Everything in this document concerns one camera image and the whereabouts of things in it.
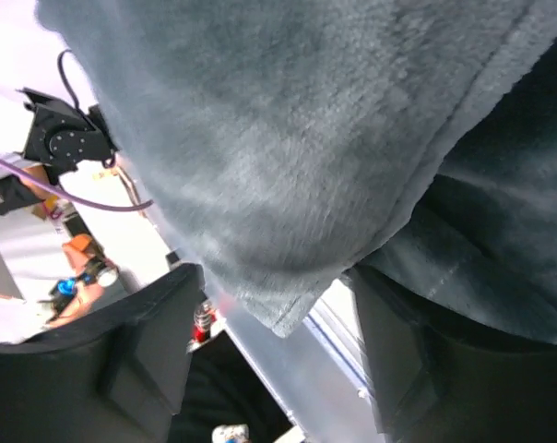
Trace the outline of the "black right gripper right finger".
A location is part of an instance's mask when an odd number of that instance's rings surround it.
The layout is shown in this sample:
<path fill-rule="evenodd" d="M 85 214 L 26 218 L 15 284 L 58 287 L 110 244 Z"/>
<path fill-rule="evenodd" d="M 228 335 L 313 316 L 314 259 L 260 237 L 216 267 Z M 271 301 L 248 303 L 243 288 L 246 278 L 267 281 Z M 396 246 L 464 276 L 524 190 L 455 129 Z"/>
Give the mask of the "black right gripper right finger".
<path fill-rule="evenodd" d="M 557 346 L 462 317 L 368 267 L 347 274 L 391 442 L 557 442 Z"/>

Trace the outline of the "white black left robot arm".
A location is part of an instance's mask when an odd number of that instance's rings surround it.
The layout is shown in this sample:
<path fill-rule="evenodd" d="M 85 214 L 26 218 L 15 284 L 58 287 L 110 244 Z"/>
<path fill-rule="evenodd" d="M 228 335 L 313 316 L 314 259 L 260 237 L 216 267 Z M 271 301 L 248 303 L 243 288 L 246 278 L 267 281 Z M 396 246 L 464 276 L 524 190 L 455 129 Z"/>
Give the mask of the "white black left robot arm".
<path fill-rule="evenodd" d="M 0 160 L 74 172 L 83 161 L 114 163 L 106 129 L 68 102 L 40 91 L 0 87 Z"/>

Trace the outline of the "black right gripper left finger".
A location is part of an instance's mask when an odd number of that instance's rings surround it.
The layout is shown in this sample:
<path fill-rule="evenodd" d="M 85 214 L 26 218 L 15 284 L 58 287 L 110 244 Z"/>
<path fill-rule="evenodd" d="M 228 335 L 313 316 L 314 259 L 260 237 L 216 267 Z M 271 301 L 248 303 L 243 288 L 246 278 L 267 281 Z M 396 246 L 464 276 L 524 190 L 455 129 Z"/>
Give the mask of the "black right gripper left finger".
<path fill-rule="evenodd" d="M 0 344 L 0 443 L 165 441 L 201 286 L 200 267 L 184 264 L 61 328 Z"/>

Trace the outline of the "grey zebra pillowcase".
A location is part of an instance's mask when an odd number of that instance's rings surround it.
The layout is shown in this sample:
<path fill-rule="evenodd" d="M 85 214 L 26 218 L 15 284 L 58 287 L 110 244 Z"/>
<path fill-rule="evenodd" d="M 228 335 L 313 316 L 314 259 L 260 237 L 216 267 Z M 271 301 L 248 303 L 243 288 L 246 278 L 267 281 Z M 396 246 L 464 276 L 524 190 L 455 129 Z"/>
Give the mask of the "grey zebra pillowcase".
<path fill-rule="evenodd" d="M 557 1 L 40 1 L 182 245 L 276 335 L 368 264 L 557 344 Z"/>

